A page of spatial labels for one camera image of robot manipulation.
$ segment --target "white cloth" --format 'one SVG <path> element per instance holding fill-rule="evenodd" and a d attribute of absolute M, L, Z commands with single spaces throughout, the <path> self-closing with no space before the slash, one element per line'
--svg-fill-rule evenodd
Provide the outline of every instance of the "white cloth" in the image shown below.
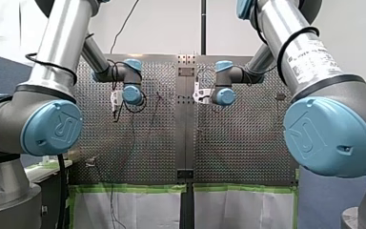
<path fill-rule="evenodd" d="M 292 229 L 294 198 L 248 191 L 196 192 L 195 228 Z"/>
<path fill-rule="evenodd" d="M 180 194 L 113 193 L 115 217 L 128 229 L 179 229 Z M 75 229 L 112 229 L 111 194 L 76 194 Z M 115 228 L 123 229 L 114 222 Z"/>

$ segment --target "gray panel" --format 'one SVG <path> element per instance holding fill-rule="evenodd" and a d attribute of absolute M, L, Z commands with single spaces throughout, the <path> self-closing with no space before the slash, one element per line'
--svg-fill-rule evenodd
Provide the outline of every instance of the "gray panel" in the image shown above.
<path fill-rule="evenodd" d="M 114 61 L 125 58 L 132 57 L 111 56 Z M 142 85 L 147 107 L 139 114 L 131 114 L 124 108 L 117 123 L 112 118 L 112 85 L 95 83 L 89 66 L 83 61 L 79 65 L 75 95 L 83 112 L 84 129 L 79 140 L 80 161 L 71 169 L 71 183 L 175 183 L 177 58 L 174 55 L 135 58 L 143 62 Z M 97 166 L 85 167 L 85 160 L 94 156 Z"/>
<path fill-rule="evenodd" d="M 214 84 L 214 63 L 232 60 L 243 65 L 249 57 L 199 56 L 201 88 Z M 290 92 L 276 71 L 260 85 L 234 85 L 233 106 L 197 104 L 194 129 L 194 182 L 232 182 L 265 185 L 295 185 L 297 167 L 283 136 L 282 121 L 290 105 Z M 285 100 L 276 99 L 286 94 Z"/>

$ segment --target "vertical metal pole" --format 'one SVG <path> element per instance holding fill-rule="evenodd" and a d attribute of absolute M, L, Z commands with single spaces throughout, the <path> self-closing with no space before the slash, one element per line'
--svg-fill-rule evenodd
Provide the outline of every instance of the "vertical metal pole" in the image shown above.
<path fill-rule="evenodd" d="M 201 54 L 207 54 L 207 0 L 201 0 Z"/>

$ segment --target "metal frame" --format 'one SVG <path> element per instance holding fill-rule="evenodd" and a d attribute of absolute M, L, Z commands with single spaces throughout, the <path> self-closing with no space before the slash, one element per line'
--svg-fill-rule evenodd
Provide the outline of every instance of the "metal frame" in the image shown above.
<path fill-rule="evenodd" d="M 196 135 L 196 131 L 198 130 L 198 127 L 196 126 L 198 124 L 198 106 L 200 106 L 197 103 L 194 103 L 193 100 L 193 91 L 194 91 L 194 81 L 197 77 L 197 73 L 199 72 L 199 68 L 201 68 L 204 65 L 213 66 L 214 63 L 219 60 L 232 60 L 237 65 L 244 66 L 246 63 L 249 62 L 251 57 L 238 57 L 238 56 L 199 56 L 199 55 L 187 55 L 187 54 L 179 54 L 179 55 L 125 55 L 125 54 L 116 54 L 116 55 L 107 55 L 106 58 L 109 58 L 113 61 L 122 61 L 127 58 L 136 58 L 143 62 L 143 91 L 146 92 L 148 90 L 148 87 L 155 86 L 156 88 L 161 88 L 161 85 L 148 85 L 151 83 L 151 80 L 148 81 L 148 72 L 145 69 L 145 66 L 148 66 L 148 63 L 155 63 L 151 64 L 152 68 L 157 68 L 158 71 L 168 71 L 170 76 L 168 76 L 168 82 L 171 82 L 170 80 L 174 80 L 174 89 L 173 89 L 173 101 L 172 104 L 168 104 L 168 106 L 173 105 L 171 108 L 173 110 L 173 113 L 171 114 L 173 116 L 173 132 L 174 132 L 174 168 L 173 171 L 170 173 L 168 172 L 168 175 L 170 175 L 169 180 L 153 180 L 153 179 L 119 179 L 118 177 L 112 177 L 108 178 L 104 181 L 107 182 L 127 182 L 132 184 L 165 184 L 165 183 L 179 183 L 179 184 L 186 184 L 187 185 L 187 192 L 182 194 L 181 199 L 181 223 L 180 228 L 182 229 L 191 229 L 194 228 L 194 204 L 193 204 L 193 184 L 195 182 L 242 182 L 242 183 L 251 183 L 251 184 L 264 184 L 264 185 L 274 185 L 274 186 L 296 186 L 296 180 L 295 180 L 295 169 L 297 168 L 296 163 L 292 160 L 290 154 L 287 154 L 291 161 L 291 165 L 289 167 L 286 167 L 286 169 L 291 170 L 288 171 L 289 176 L 291 178 L 287 180 L 247 180 L 247 179 L 238 179 L 238 180 L 228 180 L 225 177 L 221 177 L 218 180 L 210 179 L 210 180 L 204 180 L 201 177 L 196 176 L 196 171 L 198 169 L 198 165 L 195 164 L 195 157 L 198 155 L 198 152 L 196 151 L 196 141 L 198 135 Z M 170 71 L 169 64 L 166 63 L 173 63 L 173 71 Z M 92 111 L 85 111 L 86 115 L 95 115 L 98 113 L 103 113 L 111 110 L 111 102 L 110 102 L 110 94 L 111 94 L 111 85 L 103 84 L 103 83 L 95 83 L 91 80 L 91 84 L 88 84 L 86 81 L 86 77 L 90 77 L 90 70 L 87 67 L 88 65 L 84 63 L 83 68 L 79 68 L 79 75 L 80 75 L 80 84 L 82 84 L 82 87 L 90 87 L 89 94 L 83 94 L 83 92 L 78 92 L 78 85 L 76 86 L 76 97 L 79 100 L 80 106 L 82 108 L 82 112 L 84 112 L 84 108 L 91 109 L 97 109 L 98 111 L 95 111 L 93 113 Z M 156 77 L 156 73 L 152 73 L 151 77 Z M 279 81 L 278 76 L 271 74 L 270 76 L 276 77 L 276 80 Z M 164 73 L 159 73 L 159 77 L 165 77 Z M 163 81 L 160 81 L 161 78 L 157 78 L 157 82 L 159 84 L 163 83 Z M 277 84 L 277 88 L 286 90 L 284 85 Z M 290 103 L 290 96 L 286 97 L 285 102 Z M 151 104 L 146 109 L 152 110 L 153 104 Z M 122 115 L 124 125 L 117 126 L 118 123 L 114 125 L 114 128 L 120 128 L 120 130 L 123 131 L 124 135 L 128 135 L 129 131 L 129 122 L 130 120 L 126 118 L 125 114 Z M 108 123 L 109 120 L 95 120 L 95 123 L 102 122 L 100 124 L 99 131 L 106 132 L 107 135 L 111 135 L 112 132 L 109 130 L 112 130 L 112 128 L 108 127 L 108 125 L 112 125 L 112 123 Z M 140 131 L 145 131 L 142 128 L 145 128 L 145 124 L 140 124 L 139 128 Z M 112 162 L 112 167 L 108 167 L 107 171 L 103 171 L 103 174 L 106 173 L 120 173 L 119 168 L 117 166 L 119 165 L 118 162 L 116 162 L 119 157 L 114 157 L 114 154 L 119 154 L 120 158 L 123 158 L 123 155 L 120 154 L 120 152 L 123 151 L 123 146 L 120 146 L 120 150 L 117 151 L 117 149 L 112 149 L 111 154 L 98 154 L 103 152 L 94 152 L 91 153 L 89 157 L 86 157 L 86 155 L 81 154 L 81 145 L 83 148 L 83 138 L 82 135 L 81 141 L 79 143 L 79 147 L 75 148 L 76 152 L 79 152 L 79 155 L 82 155 L 80 158 L 80 162 L 76 163 L 73 168 L 71 169 L 70 173 L 70 180 L 71 184 L 80 184 L 81 181 L 83 183 L 94 183 L 97 181 L 103 181 L 100 180 L 100 177 L 97 175 L 97 171 L 95 168 L 87 168 L 88 167 L 100 167 L 100 164 L 103 160 L 107 160 L 108 163 L 110 161 Z M 148 138 L 148 135 L 140 135 L 139 137 L 145 137 Z M 147 161 L 134 161 L 133 163 L 146 163 Z M 158 170 L 162 170 L 162 161 L 158 160 L 154 163 L 159 164 L 153 164 L 152 165 L 152 171 L 153 175 L 157 173 Z M 262 164 L 268 168 L 270 161 L 264 161 Z M 252 168 L 249 168 L 249 171 L 247 171 L 248 175 L 252 174 Z M 125 172 L 121 173 L 136 173 L 136 171 L 127 170 Z M 88 176 L 88 179 L 78 179 L 78 176 Z"/>

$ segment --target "metal bracket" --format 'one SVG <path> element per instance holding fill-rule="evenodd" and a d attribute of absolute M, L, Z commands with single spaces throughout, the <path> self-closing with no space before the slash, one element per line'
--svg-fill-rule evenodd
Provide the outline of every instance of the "metal bracket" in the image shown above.
<path fill-rule="evenodd" d="M 177 170 L 177 178 L 179 179 L 194 178 L 194 171 L 193 169 Z"/>
<path fill-rule="evenodd" d="M 194 77 L 194 68 L 191 67 L 179 67 L 178 69 L 179 76 L 189 76 Z"/>

